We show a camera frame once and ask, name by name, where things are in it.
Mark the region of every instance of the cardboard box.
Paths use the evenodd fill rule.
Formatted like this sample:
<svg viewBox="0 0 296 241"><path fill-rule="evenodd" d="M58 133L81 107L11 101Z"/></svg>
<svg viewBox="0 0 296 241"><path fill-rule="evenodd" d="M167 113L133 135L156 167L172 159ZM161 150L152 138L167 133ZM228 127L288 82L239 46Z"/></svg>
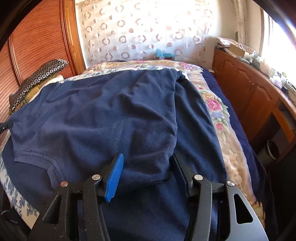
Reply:
<svg viewBox="0 0 296 241"><path fill-rule="evenodd" d="M229 51L234 53L237 57L242 57L242 58L245 56L245 53L246 53L246 51L240 49L239 47L233 44L230 44Z"/></svg>

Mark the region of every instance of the patterned pillow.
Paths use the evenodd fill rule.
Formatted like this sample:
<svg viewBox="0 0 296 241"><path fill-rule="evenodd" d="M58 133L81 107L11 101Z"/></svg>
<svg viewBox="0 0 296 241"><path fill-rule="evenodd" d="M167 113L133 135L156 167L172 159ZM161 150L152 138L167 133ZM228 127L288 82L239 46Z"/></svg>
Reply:
<svg viewBox="0 0 296 241"><path fill-rule="evenodd" d="M9 96L9 114L26 105L38 90L48 81L55 78L57 73L68 65L63 59L53 59L42 65L31 76L26 78L20 85L18 91Z"/></svg>

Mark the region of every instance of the white curtain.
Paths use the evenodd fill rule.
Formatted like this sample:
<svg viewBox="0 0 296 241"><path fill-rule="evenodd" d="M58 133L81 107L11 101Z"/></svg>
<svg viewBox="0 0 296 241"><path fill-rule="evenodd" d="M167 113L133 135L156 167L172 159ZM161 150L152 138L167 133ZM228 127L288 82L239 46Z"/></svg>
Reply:
<svg viewBox="0 0 296 241"><path fill-rule="evenodd" d="M76 14L87 67L151 60L158 48L176 61L201 64L213 18L208 0L86 0Z"/></svg>
<svg viewBox="0 0 296 241"><path fill-rule="evenodd" d="M247 30L246 30L246 0L233 0L235 11L237 14L237 31L238 42L241 44L247 44Z"/></svg>

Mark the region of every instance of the pink flower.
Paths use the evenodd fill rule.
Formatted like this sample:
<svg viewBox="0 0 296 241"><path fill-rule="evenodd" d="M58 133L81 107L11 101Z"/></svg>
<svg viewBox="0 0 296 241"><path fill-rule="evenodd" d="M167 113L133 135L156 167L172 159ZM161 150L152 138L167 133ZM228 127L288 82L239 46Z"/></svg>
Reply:
<svg viewBox="0 0 296 241"><path fill-rule="evenodd" d="M185 69L195 70L195 67L193 67L191 64L180 63L180 65Z"/></svg>
<svg viewBox="0 0 296 241"><path fill-rule="evenodd" d="M218 130L222 131L222 130L223 130L223 125L222 125L221 123L217 123L217 124L216 124L216 128L217 128Z"/></svg>
<svg viewBox="0 0 296 241"><path fill-rule="evenodd" d="M223 110L221 104L217 100L215 100L215 99L209 99L209 100L207 100L207 106L211 110L214 110L214 111Z"/></svg>

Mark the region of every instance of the floral blanket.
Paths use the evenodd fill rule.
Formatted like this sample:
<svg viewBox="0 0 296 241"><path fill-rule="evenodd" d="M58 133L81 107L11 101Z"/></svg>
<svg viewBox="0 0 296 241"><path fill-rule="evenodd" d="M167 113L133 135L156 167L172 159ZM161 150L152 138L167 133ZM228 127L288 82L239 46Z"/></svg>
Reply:
<svg viewBox="0 0 296 241"><path fill-rule="evenodd" d="M233 180L240 188L242 193L245 195L255 210L264 227L265 213L263 212L262 204L258 203L256 197L254 196L246 157L234 130L231 128L227 106L225 106L222 100L209 89L201 74L203 71L201 67L167 60L108 62L94 65L84 71L81 75L67 79L61 79L59 82L63 83L65 81L75 81L124 70L160 70L163 68L182 71L197 88L205 104L207 105L207 109L215 127L228 178ZM39 213L27 201L25 201L22 195L15 189L3 163L2 151L9 137L10 132L8 131L4 142L0 146L0 182L2 183L11 204L15 207L27 225L32 228Z"/></svg>

